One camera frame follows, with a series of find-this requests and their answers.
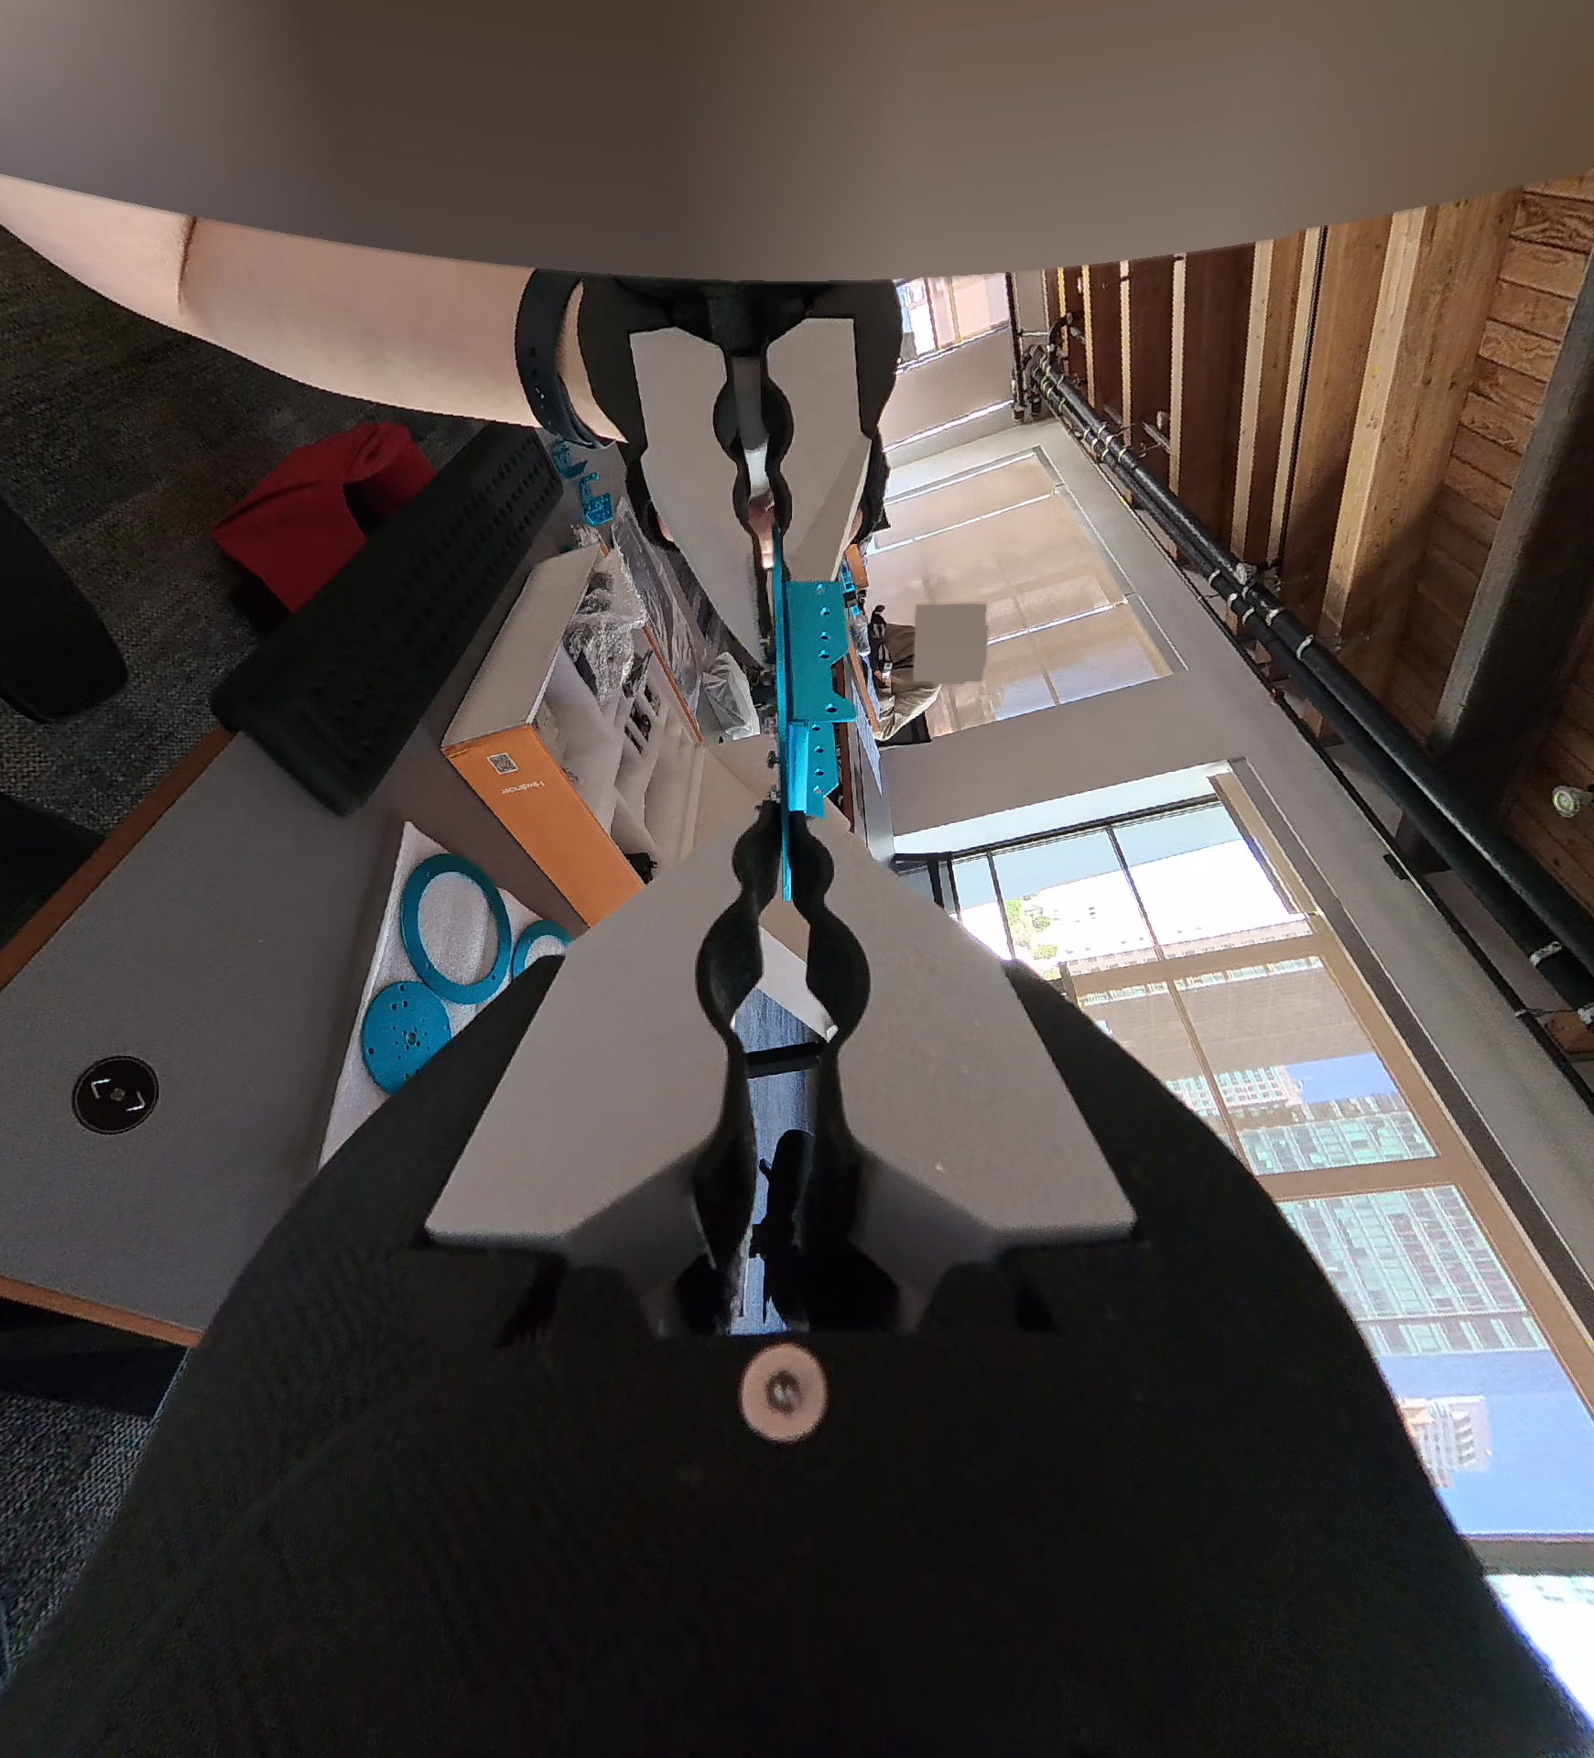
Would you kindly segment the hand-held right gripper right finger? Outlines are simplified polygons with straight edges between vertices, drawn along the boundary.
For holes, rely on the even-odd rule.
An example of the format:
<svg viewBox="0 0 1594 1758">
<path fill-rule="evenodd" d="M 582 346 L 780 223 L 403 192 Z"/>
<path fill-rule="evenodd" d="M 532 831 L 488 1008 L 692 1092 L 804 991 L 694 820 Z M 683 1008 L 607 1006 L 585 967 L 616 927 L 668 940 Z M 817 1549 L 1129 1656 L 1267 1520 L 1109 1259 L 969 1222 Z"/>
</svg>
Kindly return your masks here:
<svg viewBox="0 0 1594 1758">
<path fill-rule="evenodd" d="M 1013 1250 L 1136 1217 L 1004 965 L 835 822 L 796 824 L 806 980 L 833 1024 L 796 1204 L 807 1320 L 877 1331 Z"/>
</svg>

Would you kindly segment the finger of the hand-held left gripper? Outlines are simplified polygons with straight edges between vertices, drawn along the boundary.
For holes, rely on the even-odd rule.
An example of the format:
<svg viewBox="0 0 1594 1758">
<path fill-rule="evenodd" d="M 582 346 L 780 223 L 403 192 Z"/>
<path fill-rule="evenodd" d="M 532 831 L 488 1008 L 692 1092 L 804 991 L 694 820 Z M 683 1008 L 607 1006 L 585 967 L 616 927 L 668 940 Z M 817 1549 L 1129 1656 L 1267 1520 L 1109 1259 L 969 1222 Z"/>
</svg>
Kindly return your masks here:
<svg viewBox="0 0 1594 1758">
<path fill-rule="evenodd" d="M 734 412 L 727 359 L 681 330 L 635 333 L 629 348 L 653 512 L 723 627 L 762 662 L 760 550 L 736 506 L 745 471 L 717 436 L 719 409 Z"/>
<path fill-rule="evenodd" d="M 804 319 L 765 354 L 765 392 L 787 411 L 787 444 L 765 464 L 784 574 L 835 580 L 863 517 L 872 442 L 857 401 L 850 319 Z"/>
</svg>

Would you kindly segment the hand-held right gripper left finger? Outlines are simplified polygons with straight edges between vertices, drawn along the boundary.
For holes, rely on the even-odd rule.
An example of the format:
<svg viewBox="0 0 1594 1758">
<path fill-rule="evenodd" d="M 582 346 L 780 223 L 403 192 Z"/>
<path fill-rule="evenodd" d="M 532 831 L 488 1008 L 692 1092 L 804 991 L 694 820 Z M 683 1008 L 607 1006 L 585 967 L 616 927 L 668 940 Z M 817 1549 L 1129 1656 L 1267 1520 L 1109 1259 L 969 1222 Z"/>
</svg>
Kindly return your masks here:
<svg viewBox="0 0 1594 1758">
<path fill-rule="evenodd" d="M 738 807 L 699 848 L 576 940 L 427 1217 L 442 1245 L 547 1252 L 672 1287 L 725 1327 L 756 1197 L 732 1024 L 763 974 L 760 829 Z"/>
</svg>

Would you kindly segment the blue metal bracket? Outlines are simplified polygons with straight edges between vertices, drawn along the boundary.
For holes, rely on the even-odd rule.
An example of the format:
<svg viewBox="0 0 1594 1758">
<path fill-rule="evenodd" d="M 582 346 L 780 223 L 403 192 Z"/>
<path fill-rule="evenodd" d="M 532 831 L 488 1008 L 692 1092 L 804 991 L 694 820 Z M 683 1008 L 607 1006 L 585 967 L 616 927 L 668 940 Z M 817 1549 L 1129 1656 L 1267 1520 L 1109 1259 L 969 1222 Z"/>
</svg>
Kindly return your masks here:
<svg viewBox="0 0 1594 1758">
<path fill-rule="evenodd" d="M 780 789 L 787 820 L 818 818 L 839 785 L 837 734 L 855 719 L 835 688 L 835 668 L 851 655 L 840 580 L 795 581 L 782 561 L 771 572 Z"/>
</svg>

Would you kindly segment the black round desk grommet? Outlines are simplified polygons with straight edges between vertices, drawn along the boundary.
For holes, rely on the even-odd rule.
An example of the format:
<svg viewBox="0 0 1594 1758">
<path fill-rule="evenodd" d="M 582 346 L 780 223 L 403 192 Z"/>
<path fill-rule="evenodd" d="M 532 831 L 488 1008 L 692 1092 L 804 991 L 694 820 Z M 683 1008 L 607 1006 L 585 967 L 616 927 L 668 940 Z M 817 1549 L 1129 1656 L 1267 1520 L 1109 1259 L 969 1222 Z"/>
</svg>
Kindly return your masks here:
<svg viewBox="0 0 1594 1758">
<path fill-rule="evenodd" d="M 121 1136 L 154 1112 L 159 1081 L 148 1063 L 104 1057 L 86 1068 L 69 1090 L 69 1110 L 84 1132 Z"/>
</svg>

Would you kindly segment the bubble wrap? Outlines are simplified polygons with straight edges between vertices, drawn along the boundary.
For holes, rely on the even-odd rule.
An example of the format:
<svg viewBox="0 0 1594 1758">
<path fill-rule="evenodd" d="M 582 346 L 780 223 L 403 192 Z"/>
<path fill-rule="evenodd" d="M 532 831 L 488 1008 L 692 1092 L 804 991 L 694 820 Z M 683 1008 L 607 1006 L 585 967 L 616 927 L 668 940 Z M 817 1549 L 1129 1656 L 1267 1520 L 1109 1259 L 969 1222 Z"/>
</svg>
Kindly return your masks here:
<svg viewBox="0 0 1594 1758">
<path fill-rule="evenodd" d="M 565 627 L 565 651 L 582 659 L 594 677 L 626 671 L 635 653 L 635 631 L 646 609 L 620 552 L 587 554 L 591 570 Z"/>
</svg>

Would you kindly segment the small blue metal disc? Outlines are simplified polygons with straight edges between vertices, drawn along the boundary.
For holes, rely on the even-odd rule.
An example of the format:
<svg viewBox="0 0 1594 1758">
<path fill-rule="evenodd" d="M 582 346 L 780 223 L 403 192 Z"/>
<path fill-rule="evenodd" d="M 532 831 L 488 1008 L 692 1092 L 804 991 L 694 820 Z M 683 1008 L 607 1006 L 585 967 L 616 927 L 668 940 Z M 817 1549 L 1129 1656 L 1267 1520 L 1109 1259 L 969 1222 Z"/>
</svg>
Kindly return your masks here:
<svg viewBox="0 0 1594 1758">
<path fill-rule="evenodd" d="M 447 1008 L 416 980 L 381 987 L 367 1004 L 359 1028 L 359 1061 L 369 1081 L 385 1096 L 396 1094 L 451 1042 Z"/>
</svg>

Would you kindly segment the wide beige roller blind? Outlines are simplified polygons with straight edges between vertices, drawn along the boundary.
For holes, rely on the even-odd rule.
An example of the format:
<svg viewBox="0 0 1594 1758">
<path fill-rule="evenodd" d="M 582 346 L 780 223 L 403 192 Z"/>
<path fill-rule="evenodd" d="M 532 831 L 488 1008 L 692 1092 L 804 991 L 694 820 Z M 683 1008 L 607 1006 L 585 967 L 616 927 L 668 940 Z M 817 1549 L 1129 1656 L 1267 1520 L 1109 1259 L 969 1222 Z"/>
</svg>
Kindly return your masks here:
<svg viewBox="0 0 1594 1758">
<path fill-rule="evenodd" d="M 986 613 L 984 677 L 940 690 L 930 739 L 1171 675 L 1039 451 L 896 497 L 886 519 L 864 554 L 870 605 L 897 625 L 923 605 Z"/>
</svg>

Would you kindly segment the orange cardboard box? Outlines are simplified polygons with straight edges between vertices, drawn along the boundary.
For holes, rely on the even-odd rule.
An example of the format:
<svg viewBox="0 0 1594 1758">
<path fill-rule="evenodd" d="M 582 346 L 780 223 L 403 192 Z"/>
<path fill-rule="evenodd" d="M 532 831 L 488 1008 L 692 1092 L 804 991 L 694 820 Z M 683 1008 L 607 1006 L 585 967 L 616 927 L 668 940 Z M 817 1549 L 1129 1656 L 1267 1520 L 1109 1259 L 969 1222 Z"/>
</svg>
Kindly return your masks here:
<svg viewBox="0 0 1594 1758">
<path fill-rule="evenodd" d="M 580 804 L 530 725 L 554 651 L 565 647 L 565 627 L 591 570 L 587 554 L 594 550 L 611 552 L 605 546 L 572 548 L 528 570 L 521 594 L 484 651 L 440 739 L 451 769 L 585 925 L 602 921 L 651 881 L 631 868 L 593 813 Z M 642 603 L 646 622 L 640 629 L 655 642 L 675 681 L 668 646 L 651 631 L 648 605 Z M 594 677 L 582 659 L 576 660 L 585 666 L 598 693 L 620 688 L 626 671 Z M 767 739 L 703 745 L 705 815 L 694 848 L 750 822 L 773 782 Z M 653 879 L 672 868 L 657 870 Z"/>
</svg>

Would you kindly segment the white foam sheet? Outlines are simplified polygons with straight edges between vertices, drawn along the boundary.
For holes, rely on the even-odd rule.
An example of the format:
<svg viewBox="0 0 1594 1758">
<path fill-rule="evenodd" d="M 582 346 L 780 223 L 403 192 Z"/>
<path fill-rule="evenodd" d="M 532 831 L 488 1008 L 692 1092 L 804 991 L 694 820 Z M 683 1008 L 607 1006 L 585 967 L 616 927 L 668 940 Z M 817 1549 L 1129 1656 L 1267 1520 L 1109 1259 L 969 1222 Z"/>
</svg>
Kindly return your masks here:
<svg viewBox="0 0 1594 1758">
<path fill-rule="evenodd" d="M 477 864 L 451 855 L 413 824 L 394 835 L 383 890 L 356 941 L 359 987 L 341 1037 L 317 1164 L 323 1166 L 391 1098 L 359 1061 L 357 1028 L 385 986 L 416 980 L 447 1008 L 451 1041 L 543 958 L 563 956 L 571 936 L 499 888 Z"/>
</svg>

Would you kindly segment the white foam box insert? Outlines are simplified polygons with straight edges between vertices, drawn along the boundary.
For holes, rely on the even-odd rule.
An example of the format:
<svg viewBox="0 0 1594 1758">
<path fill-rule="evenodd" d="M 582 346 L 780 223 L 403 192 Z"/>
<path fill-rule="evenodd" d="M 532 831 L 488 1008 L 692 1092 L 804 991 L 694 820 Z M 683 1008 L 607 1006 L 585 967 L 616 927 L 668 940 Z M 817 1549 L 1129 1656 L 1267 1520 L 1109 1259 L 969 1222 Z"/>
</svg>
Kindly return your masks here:
<svg viewBox="0 0 1594 1758">
<path fill-rule="evenodd" d="M 706 747 L 655 642 L 642 629 L 633 642 L 611 693 L 558 647 L 530 725 L 613 846 L 651 879 L 699 840 Z"/>
</svg>

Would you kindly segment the red cloth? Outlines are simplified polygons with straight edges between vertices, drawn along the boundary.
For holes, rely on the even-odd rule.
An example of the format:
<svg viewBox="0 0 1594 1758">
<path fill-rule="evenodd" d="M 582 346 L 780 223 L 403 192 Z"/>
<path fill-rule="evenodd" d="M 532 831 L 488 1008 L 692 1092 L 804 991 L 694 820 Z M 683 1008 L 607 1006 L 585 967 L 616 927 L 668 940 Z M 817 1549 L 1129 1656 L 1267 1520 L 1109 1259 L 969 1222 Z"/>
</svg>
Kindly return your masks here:
<svg viewBox="0 0 1594 1758">
<path fill-rule="evenodd" d="M 253 618 L 301 611 L 433 482 L 398 423 L 363 423 L 299 447 L 266 473 L 209 537 L 242 576 Z"/>
</svg>

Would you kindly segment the window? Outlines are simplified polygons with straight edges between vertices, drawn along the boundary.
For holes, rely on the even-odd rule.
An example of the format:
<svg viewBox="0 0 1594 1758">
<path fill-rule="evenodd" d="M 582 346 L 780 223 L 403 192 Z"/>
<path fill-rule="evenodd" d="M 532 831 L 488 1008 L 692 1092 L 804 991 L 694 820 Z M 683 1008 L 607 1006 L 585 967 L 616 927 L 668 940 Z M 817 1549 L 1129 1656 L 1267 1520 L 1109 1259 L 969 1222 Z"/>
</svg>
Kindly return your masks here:
<svg viewBox="0 0 1594 1758">
<path fill-rule="evenodd" d="M 1594 1540 L 1594 1344 L 1232 785 L 943 859 L 934 892 L 1268 1191 L 1459 1531 Z"/>
</svg>

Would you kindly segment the black ceiling pipe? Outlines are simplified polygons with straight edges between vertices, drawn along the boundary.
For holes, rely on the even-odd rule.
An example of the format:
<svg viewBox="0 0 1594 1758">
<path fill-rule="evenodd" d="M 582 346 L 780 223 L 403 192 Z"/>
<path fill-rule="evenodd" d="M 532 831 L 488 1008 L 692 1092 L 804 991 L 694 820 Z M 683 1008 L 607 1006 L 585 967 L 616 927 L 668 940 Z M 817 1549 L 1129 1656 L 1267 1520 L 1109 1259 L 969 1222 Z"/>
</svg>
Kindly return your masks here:
<svg viewBox="0 0 1594 1758">
<path fill-rule="evenodd" d="M 1017 368 L 1024 403 L 1044 407 L 1088 462 L 1149 517 L 1202 581 L 1202 598 L 1224 607 L 1224 635 L 1265 649 L 1289 688 L 1366 765 L 1423 842 L 1454 872 L 1536 974 L 1584 1017 L 1594 1033 L 1594 914 L 1481 809 L 1388 715 L 1379 701 L 1278 600 L 1265 581 L 1151 473 L 1118 429 L 1103 422 L 1030 344 Z"/>
</svg>

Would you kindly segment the dark steel ceiling beam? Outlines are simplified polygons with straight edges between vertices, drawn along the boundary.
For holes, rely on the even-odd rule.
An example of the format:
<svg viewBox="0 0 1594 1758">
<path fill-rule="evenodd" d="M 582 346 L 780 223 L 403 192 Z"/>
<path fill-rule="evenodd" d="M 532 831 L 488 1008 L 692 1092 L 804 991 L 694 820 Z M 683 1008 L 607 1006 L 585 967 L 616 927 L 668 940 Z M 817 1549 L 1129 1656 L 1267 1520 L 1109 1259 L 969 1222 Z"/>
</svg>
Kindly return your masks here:
<svg viewBox="0 0 1594 1758">
<path fill-rule="evenodd" d="M 1492 541 L 1428 750 L 1500 811 L 1594 625 L 1594 253 Z"/>
</svg>

